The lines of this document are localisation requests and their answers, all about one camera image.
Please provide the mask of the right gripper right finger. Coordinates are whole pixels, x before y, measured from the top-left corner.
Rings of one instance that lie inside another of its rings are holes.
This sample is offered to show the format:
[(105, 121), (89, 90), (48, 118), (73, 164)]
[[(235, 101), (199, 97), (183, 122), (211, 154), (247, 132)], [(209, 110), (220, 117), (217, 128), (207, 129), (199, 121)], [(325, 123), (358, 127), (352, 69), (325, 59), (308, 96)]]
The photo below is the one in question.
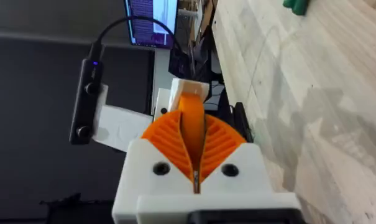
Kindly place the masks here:
[(214, 116), (206, 117), (199, 170), (201, 194), (272, 194), (260, 148)]

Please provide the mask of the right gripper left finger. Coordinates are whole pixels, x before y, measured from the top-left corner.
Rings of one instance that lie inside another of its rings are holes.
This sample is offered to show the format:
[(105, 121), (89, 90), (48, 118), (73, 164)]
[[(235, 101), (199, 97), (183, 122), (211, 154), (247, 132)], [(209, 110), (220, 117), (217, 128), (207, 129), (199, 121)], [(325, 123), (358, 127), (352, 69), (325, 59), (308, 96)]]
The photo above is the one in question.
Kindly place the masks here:
[(193, 168), (180, 131), (181, 111), (156, 119), (129, 144), (112, 208), (115, 223), (186, 223)]

